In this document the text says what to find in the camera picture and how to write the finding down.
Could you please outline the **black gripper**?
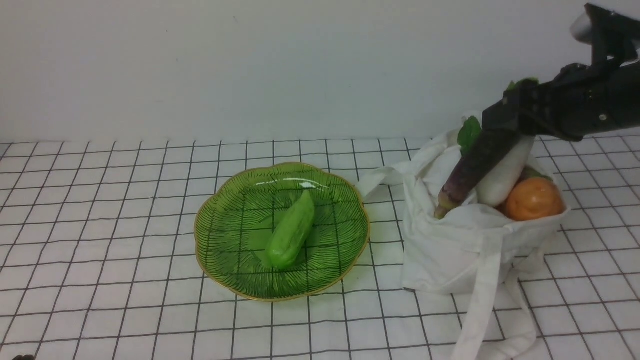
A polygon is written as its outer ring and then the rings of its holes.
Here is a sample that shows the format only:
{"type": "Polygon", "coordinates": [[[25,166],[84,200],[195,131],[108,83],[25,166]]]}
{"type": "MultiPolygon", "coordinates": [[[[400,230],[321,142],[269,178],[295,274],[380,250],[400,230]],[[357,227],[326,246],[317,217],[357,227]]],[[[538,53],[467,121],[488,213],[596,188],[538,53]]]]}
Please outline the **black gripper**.
{"type": "Polygon", "coordinates": [[[553,80],[508,89],[483,111],[483,129],[578,142],[639,126],[639,20],[587,3],[570,33],[590,46],[590,64],[572,63],[553,80]]]}

